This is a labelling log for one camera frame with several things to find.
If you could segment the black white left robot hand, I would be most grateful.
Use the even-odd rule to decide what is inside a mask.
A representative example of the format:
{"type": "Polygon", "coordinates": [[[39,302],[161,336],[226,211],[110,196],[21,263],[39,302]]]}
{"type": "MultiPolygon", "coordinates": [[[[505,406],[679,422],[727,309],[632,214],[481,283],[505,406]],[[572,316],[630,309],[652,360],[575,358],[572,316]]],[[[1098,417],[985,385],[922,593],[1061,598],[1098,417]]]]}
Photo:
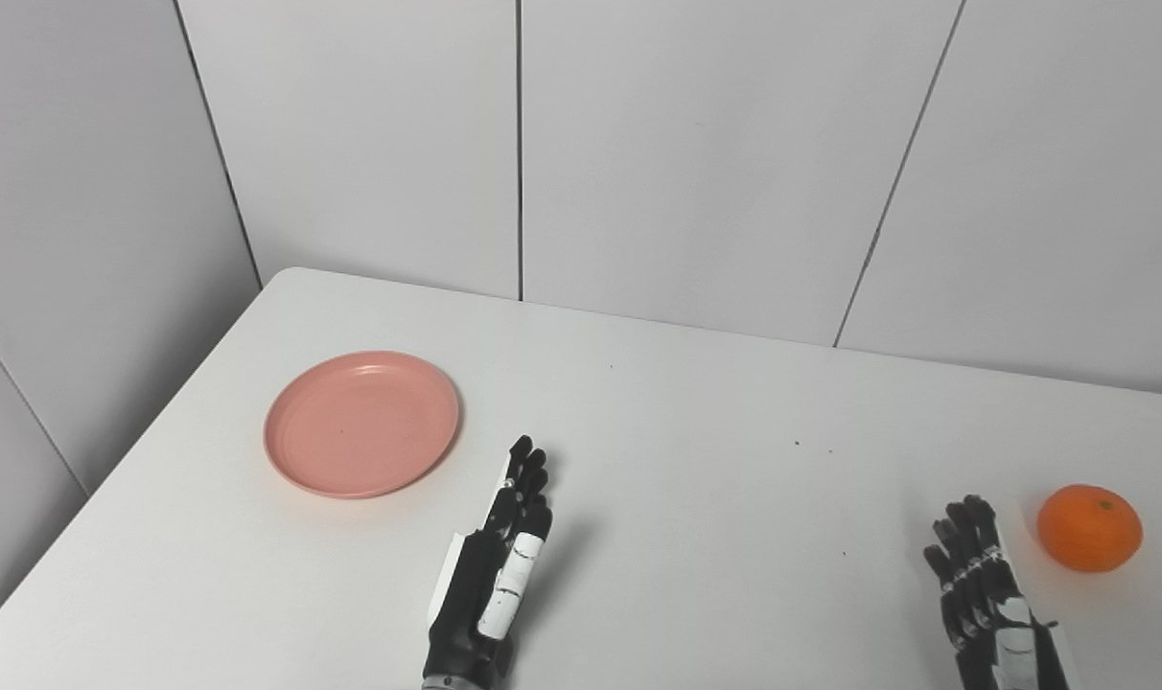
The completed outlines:
{"type": "Polygon", "coordinates": [[[483,524],[453,536],[447,549],[430,604],[423,689],[505,685],[514,621],[553,525],[546,486],[546,452],[524,434],[508,450],[483,524]]]}

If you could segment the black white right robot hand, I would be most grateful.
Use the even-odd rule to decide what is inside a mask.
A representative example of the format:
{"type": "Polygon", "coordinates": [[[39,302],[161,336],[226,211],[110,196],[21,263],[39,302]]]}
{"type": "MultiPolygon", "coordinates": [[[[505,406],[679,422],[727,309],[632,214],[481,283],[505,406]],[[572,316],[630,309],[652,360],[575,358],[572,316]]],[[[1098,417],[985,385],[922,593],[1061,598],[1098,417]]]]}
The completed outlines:
{"type": "Polygon", "coordinates": [[[1016,578],[994,508],[976,494],[932,524],[924,562],[964,689],[1079,689],[1060,624],[1037,619],[1016,578]]]}

